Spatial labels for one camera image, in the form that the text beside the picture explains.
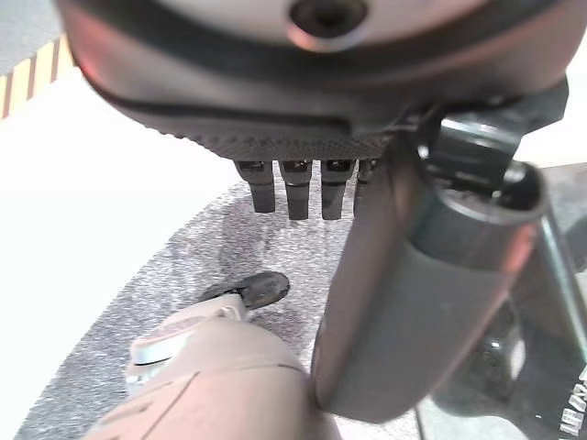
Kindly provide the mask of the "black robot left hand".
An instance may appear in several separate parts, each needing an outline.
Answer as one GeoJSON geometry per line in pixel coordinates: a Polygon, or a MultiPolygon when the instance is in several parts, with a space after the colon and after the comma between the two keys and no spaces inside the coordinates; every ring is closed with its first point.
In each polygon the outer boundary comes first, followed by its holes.
{"type": "Polygon", "coordinates": [[[271,165],[322,164],[323,211],[356,161],[355,219],[316,338],[326,411],[417,405],[504,302],[548,210],[512,176],[563,117],[583,1],[60,1],[74,61],[116,110],[234,161],[257,208],[271,165]]]}

